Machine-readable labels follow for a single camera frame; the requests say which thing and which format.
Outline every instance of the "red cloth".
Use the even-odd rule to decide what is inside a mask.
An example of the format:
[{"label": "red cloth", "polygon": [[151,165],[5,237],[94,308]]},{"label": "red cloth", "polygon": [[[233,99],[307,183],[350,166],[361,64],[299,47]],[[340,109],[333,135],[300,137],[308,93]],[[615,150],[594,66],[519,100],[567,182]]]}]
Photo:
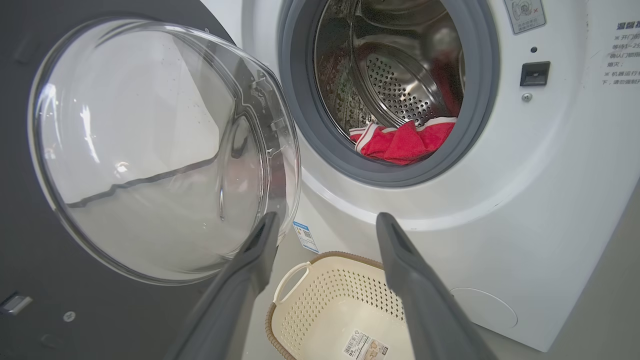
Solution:
[{"label": "red cloth", "polygon": [[455,117],[437,117],[418,129],[413,121],[397,129],[370,123],[367,127],[349,130],[349,137],[356,142],[356,151],[364,156],[408,165],[438,150],[456,120]]}]

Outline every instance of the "white plastic basket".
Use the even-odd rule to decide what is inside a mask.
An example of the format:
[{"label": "white plastic basket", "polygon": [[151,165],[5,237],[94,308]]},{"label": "white plastic basket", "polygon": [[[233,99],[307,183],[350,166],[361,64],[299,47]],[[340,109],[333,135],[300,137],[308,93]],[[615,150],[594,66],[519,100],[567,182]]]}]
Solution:
[{"label": "white plastic basket", "polygon": [[291,269],[276,289],[265,328],[287,360],[414,359],[402,302],[387,287],[382,264],[343,252]]}]

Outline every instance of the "front-load washing machine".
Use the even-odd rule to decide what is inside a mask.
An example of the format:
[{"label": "front-load washing machine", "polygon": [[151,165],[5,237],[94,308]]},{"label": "front-load washing machine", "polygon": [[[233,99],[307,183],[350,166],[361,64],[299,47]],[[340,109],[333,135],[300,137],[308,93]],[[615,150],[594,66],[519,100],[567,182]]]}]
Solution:
[{"label": "front-load washing machine", "polygon": [[[243,8],[243,46],[278,74],[301,135],[301,241],[379,259],[376,215],[392,213],[475,323],[547,351],[640,174],[640,3]],[[447,94],[456,126],[424,161],[372,161],[344,136],[420,120],[427,102],[456,111]]]},{"label": "front-load washing machine", "polygon": [[[474,322],[546,351],[640,175],[632,1],[37,1],[2,17],[5,354],[161,356],[267,211],[314,251],[374,259],[375,216],[393,214]],[[412,165],[346,136],[436,116],[456,125]]]}]

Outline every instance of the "red towel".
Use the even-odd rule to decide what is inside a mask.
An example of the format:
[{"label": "red towel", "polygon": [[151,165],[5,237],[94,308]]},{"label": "red towel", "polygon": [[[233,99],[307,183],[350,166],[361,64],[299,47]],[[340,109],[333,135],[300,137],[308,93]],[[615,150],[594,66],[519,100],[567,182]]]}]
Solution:
[{"label": "red towel", "polygon": [[408,165],[438,150],[456,120],[455,117],[437,117],[418,129],[413,121],[397,129],[370,123],[367,127],[349,130],[349,136],[356,142],[356,151],[364,156]]}]

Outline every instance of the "stainless steel drum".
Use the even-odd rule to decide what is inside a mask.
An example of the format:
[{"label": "stainless steel drum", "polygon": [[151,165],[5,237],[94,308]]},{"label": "stainless steel drum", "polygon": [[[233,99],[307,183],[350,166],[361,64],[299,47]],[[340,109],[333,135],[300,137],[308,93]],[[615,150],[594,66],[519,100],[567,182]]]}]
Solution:
[{"label": "stainless steel drum", "polygon": [[330,0],[314,53],[318,90],[338,131],[417,126],[457,116],[458,32],[437,0]]}]

